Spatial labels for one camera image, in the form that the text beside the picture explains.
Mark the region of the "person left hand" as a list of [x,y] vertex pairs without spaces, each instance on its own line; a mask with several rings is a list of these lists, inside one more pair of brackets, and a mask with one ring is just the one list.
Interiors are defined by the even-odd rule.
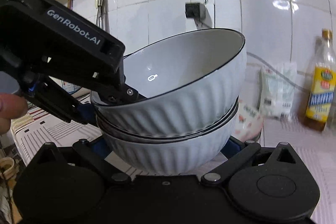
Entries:
[[0,95],[0,134],[7,133],[11,120],[21,118],[27,113],[27,101],[14,94],[1,93]]

